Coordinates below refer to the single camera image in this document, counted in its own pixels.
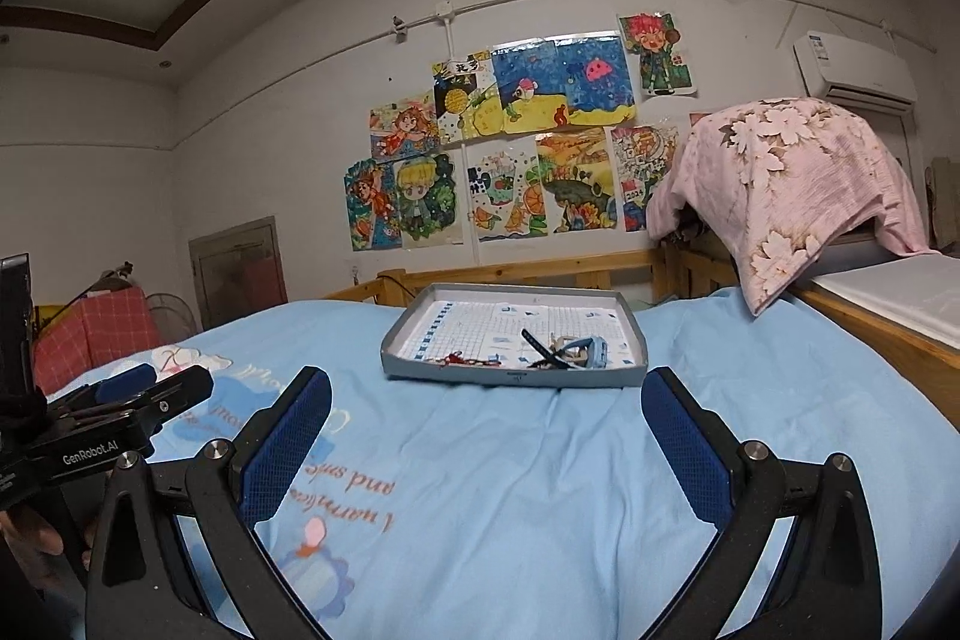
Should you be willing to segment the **left hand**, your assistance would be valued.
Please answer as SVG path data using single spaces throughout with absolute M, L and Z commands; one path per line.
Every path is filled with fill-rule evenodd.
M 28 583 L 44 596 L 85 601 L 86 590 L 67 560 L 60 534 L 32 510 L 2 513 L 2 533 Z

